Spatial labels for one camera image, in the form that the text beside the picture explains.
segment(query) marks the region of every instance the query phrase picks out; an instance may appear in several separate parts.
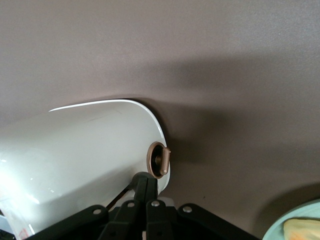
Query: yellow food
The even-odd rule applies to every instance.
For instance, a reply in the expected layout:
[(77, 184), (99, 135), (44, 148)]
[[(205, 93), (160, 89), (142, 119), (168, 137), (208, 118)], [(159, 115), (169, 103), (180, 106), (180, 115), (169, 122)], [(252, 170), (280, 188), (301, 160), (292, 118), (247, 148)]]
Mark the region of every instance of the yellow food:
[(283, 231), (285, 240), (320, 240), (320, 221), (289, 219)]

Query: glossy white surface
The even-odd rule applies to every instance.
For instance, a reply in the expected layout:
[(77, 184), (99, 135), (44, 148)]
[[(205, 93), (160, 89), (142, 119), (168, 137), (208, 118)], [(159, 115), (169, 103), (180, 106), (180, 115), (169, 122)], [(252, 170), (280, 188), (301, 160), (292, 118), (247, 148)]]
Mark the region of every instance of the glossy white surface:
[(302, 204), (280, 217), (265, 233), (263, 240), (285, 240), (284, 223), (288, 219), (320, 219), (320, 200)]
[[(23, 239), (107, 205), (135, 173), (147, 172), (155, 141), (166, 146), (155, 116), (130, 100), (58, 108), (8, 126), (0, 131), (0, 209)], [(158, 180), (159, 192), (169, 176)]]

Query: black mechanical arm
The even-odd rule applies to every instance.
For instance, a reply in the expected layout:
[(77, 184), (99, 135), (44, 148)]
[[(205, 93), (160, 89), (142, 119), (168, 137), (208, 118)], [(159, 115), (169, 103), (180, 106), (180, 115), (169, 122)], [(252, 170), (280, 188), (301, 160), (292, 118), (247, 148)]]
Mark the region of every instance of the black mechanical arm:
[(143, 232), (147, 240), (258, 240), (196, 204), (167, 206), (147, 172), (137, 173), (128, 187), (134, 198), (121, 206), (90, 206), (28, 240), (142, 240)]

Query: gray surface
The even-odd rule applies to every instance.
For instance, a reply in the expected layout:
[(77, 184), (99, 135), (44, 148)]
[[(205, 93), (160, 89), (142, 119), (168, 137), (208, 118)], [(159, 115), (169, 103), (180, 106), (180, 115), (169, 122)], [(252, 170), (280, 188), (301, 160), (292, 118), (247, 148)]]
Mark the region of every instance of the gray surface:
[(262, 237), (320, 195), (319, 1), (0, 1), (0, 126), (133, 98), (172, 150), (163, 195)]
[(7, 218), (5, 218), (1, 214), (0, 214), (0, 230), (3, 230), (3, 231), (6, 231), (7, 233), (13, 234), (13, 231), (12, 231), (11, 227), (9, 226)]

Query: gold metal fitting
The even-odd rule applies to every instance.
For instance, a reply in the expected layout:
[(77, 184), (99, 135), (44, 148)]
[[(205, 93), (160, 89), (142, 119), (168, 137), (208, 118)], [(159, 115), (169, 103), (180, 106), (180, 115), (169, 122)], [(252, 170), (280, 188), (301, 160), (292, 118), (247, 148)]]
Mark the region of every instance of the gold metal fitting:
[(156, 141), (150, 145), (146, 155), (146, 166), (148, 172), (156, 179), (168, 173), (170, 153), (170, 149), (161, 142)]

